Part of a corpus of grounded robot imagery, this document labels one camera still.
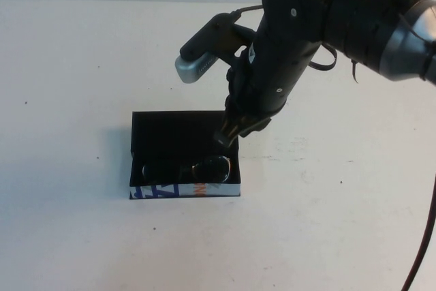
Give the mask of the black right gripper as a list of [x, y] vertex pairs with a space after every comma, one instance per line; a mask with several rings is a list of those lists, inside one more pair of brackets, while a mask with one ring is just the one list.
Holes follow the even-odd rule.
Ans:
[[229, 95], [225, 100], [225, 119], [214, 134], [214, 139], [223, 147], [230, 147], [239, 137], [262, 131], [273, 115], [273, 110], [264, 108], [265, 89], [255, 85], [247, 55], [236, 60], [228, 70], [227, 78]]

